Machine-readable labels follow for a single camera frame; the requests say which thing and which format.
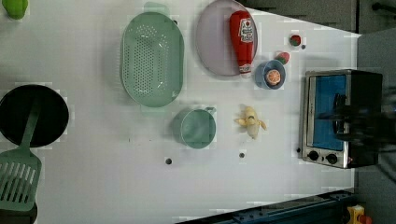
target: ketchup bottle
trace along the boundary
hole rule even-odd
[[[251,75],[253,62],[253,20],[246,11],[236,11],[230,17],[230,35],[243,77]]]

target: toaster oven window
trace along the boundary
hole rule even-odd
[[[342,127],[328,119],[318,119],[322,113],[333,113],[335,107],[345,104],[347,77],[344,75],[316,77],[315,119],[313,147],[342,151],[344,142],[335,138]]]

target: green spatula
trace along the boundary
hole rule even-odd
[[[0,154],[0,209],[29,211],[35,204],[41,161],[30,151],[41,106],[34,100],[21,145]]]

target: toaster oven door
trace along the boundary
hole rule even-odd
[[[347,102],[347,76],[315,76],[309,78],[307,145],[334,151],[344,149],[344,141],[335,135],[343,133],[345,123],[320,119],[319,115],[331,114],[337,106]]]

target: ketchup label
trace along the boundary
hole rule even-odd
[[[239,72],[240,73],[248,73],[251,71],[251,65],[250,64],[244,64],[242,66],[239,66]]]
[[[239,36],[245,43],[253,42],[253,24],[250,18],[242,19],[239,26]]]

